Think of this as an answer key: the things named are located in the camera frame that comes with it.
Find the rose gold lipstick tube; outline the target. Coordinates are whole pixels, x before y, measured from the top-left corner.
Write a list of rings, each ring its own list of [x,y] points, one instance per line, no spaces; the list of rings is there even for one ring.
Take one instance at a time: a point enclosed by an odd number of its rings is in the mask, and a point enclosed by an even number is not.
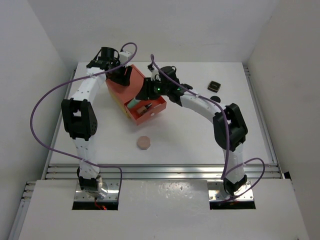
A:
[[[148,103],[148,104],[140,107],[139,109],[137,109],[136,112],[138,113],[139,116],[142,116],[150,109],[150,107],[152,105],[153,105],[152,103]]]

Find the green bottle white cap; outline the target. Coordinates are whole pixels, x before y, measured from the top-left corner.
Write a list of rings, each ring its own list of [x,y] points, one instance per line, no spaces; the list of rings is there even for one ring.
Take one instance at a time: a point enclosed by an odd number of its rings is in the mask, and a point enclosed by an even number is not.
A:
[[[140,102],[139,99],[133,98],[133,99],[127,104],[127,108],[128,108],[128,109],[132,109],[132,108],[135,107],[139,102]]]

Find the coral and yellow drawer cabinet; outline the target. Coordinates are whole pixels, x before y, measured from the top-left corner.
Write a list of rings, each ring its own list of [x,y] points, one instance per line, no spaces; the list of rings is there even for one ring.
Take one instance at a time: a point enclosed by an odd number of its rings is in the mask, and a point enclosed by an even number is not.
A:
[[[131,67],[129,86],[120,85],[110,79],[107,79],[105,82],[110,96],[128,118],[132,118],[132,116],[126,109],[126,106],[139,93],[145,78],[145,75],[134,64],[132,64]]]

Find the pink octagonal compact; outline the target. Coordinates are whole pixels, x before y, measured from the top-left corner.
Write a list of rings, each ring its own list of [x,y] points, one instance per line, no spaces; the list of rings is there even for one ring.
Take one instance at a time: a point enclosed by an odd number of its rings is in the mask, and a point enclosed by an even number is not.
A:
[[[147,150],[151,146],[151,140],[148,136],[140,136],[136,144],[140,150]]]

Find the black round compact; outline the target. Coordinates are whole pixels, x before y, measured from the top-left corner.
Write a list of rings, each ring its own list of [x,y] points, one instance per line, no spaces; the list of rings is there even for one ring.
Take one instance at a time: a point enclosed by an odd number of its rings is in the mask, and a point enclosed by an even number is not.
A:
[[[211,96],[210,99],[214,102],[221,103],[221,99],[216,95]]]

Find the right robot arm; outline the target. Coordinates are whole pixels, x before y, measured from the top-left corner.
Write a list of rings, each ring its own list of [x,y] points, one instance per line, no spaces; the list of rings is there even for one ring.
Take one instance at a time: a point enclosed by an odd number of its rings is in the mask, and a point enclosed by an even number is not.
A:
[[[156,69],[149,64],[150,77],[143,80],[137,100],[156,100],[167,96],[183,108],[190,109],[209,120],[213,125],[215,142],[222,148],[224,168],[221,179],[224,191],[231,196],[247,181],[244,170],[243,144],[248,133],[247,125],[238,105],[220,105],[199,95],[192,86],[181,84],[174,66]]]

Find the coral red drawer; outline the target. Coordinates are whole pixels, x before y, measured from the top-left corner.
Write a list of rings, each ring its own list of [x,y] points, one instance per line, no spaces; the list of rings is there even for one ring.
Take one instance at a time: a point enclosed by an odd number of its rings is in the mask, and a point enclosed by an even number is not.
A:
[[[128,116],[137,126],[151,120],[166,107],[167,102],[161,96],[155,100],[136,100],[134,98],[124,105]]]

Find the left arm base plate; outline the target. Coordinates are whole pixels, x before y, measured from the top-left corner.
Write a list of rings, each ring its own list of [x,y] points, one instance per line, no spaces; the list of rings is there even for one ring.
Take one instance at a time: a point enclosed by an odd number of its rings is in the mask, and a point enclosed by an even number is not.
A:
[[[80,184],[76,185],[74,202],[93,203],[95,198],[98,202],[117,202],[120,182],[118,180],[103,180],[99,192],[81,190]]]

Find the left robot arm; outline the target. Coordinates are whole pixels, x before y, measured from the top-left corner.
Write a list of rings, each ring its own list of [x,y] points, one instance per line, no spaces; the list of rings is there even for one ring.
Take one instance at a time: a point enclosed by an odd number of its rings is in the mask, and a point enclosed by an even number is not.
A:
[[[98,120],[92,104],[108,78],[122,86],[130,84],[132,67],[128,63],[132,56],[123,49],[102,47],[86,65],[87,78],[72,96],[61,102],[64,129],[73,140],[79,157],[77,176],[80,188],[95,199],[103,195],[103,180],[96,161],[94,135]]]

